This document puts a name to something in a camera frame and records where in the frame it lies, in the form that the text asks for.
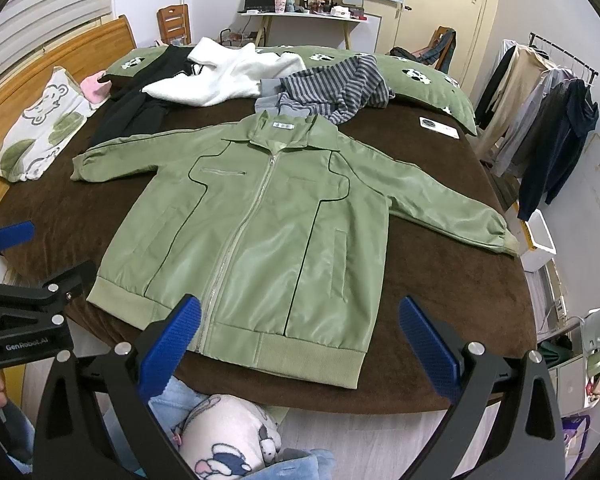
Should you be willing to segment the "green leather jacket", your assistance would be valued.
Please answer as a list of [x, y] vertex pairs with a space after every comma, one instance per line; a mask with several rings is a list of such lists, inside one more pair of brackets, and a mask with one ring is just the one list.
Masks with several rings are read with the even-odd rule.
[[389, 220], [515, 255], [493, 208], [321, 116], [110, 140], [72, 178], [151, 180], [102, 257], [88, 299], [137, 328], [185, 295], [201, 304], [190, 348], [259, 372], [353, 389], [376, 324]]

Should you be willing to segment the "clothes rack with garments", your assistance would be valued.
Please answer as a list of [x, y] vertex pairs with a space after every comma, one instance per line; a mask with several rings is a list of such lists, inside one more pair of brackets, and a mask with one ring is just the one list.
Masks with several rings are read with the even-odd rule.
[[502, 43], [475, 111], [474, 150], [495, 177], [518, 180], [520, 220], [550, 204], [576, 168], [600, 119], [592, 82], [535, 44]]

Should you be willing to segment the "chair with clothes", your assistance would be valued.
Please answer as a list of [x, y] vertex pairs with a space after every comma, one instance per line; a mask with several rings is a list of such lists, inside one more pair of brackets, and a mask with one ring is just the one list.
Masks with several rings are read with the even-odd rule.
[[389, 55], [404, 58], [431, 66], [442, 73], [449, 73], [452, 57], [456, 47], [456, 30], [439, 26], [431, 36], [429, 44], [417, 52], [410, 52], [401, 47], [393, 47]]

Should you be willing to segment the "person's patterned pajama legs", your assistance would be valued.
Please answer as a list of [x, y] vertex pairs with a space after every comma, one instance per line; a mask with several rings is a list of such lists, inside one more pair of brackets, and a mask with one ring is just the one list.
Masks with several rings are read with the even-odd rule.
[[284, 448], [270, 413], [237, 396], [205, 396], [172, 377], [148, 406], [198, 479], [332, 478], [332, 452]]

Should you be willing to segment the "bear print pillow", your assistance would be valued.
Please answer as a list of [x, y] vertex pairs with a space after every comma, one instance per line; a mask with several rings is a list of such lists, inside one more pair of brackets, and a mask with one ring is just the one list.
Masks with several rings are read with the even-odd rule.
[[64, 68], [55, 66], [41, 96], [0, 144], [0, 178], [38, 180], [97, 110]]

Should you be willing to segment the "pink cloth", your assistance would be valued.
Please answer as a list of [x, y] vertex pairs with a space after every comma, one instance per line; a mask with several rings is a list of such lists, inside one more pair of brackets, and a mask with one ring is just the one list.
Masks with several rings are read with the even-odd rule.
[[110, 96], [112, 83], [106, 78], [106, 72], [100, 72], [87, 76], [80, 83], [80, 89], [87, 99], [93, 105], [100, 105]]

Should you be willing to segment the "black garment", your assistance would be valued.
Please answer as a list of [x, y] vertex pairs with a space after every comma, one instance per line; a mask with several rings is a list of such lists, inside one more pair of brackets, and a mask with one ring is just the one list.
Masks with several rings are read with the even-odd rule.
[[169, 46], [127, 82], [121, 82], [105, 105], [102, 120], [91, 137], [90, 146], [136, 134], [153, 134], [161, 131], [162, 123], [172, 110], [181, 110], [183, 104], [157, 99], [143, 92], [143, 88], [161, 79], [178, 74], [191, 75], [193, 63], [187, 57], [192, 47]]

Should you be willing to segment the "white storage box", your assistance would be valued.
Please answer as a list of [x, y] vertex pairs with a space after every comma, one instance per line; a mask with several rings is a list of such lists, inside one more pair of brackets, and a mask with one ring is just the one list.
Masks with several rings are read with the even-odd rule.
[[557, 254], [542, 211], [533, 211], [527, 221], [521, 222], [521, 227], [527, 244], [520, 255], [522, 267], [526, 272], [539, 271]]

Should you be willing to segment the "wooden headboard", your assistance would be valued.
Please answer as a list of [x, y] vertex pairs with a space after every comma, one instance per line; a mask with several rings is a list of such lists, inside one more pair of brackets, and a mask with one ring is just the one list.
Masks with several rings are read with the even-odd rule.
[[[61, 44], [45, 49], [0, 86], [0, 144], [22, 111], [41, 96], [55, 66], [64, 68], [80, 85], [135, 47], [131, 25], [122, 15], [79, 34], [72, 32]], [[0, 203], [12, 184], [0, 178]]]

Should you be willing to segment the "white fleece garment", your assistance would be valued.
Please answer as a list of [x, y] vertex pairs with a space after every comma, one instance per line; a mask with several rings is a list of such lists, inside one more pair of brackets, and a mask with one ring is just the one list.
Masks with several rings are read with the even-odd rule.
[[142, 91], [155, 99], [206, 107], [231, 99], [257, 98], [263, 79], [283, 78], [306, 69], [297, 53], [259, 52], [254, 44], [230, 49], [207, 37], [193, 47], [186, 60], [194, 64], [191, 75], [164, 78]]

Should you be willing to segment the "wooden chair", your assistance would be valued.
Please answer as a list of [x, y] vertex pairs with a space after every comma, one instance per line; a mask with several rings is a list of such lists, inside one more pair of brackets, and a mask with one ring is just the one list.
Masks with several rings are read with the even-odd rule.
[[160, 39], [164, 44], [186, 46], [192, 41], [188, 5], [186, 3], [166, 6], [157, 11]]

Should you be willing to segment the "grey striped sweater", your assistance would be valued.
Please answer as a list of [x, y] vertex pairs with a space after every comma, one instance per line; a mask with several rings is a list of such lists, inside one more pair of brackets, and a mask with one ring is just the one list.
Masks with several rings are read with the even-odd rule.
[[393, 97], [376, 58], [357, 54], [335, 65], [262, 79], [254, 110], [270, 116], [320, 115], [334, 125], [342, 125], [366, 106], [386, 108]]

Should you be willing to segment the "white card on bed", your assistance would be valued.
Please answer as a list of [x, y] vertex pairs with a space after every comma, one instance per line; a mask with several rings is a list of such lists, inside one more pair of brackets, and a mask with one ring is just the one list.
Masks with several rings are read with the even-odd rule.
[[441, 122], [435, 122], [430, 118], [421, 117], [419, 118], [419, 123], [424, 129], [443, 134], [444, 136], [449, 136], [452, 139], [458, 140], [460, 138], [460, 135], [455, 128], [442, 124]]

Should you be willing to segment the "white desk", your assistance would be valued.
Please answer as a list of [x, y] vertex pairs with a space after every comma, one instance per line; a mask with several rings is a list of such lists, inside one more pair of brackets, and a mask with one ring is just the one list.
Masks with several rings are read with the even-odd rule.
[[324, 13], [239, 13], [258, 21], [256, 38], [261, 47], [322, 46], [373, 53], [380, 18], [366, 15], [364, 20]]

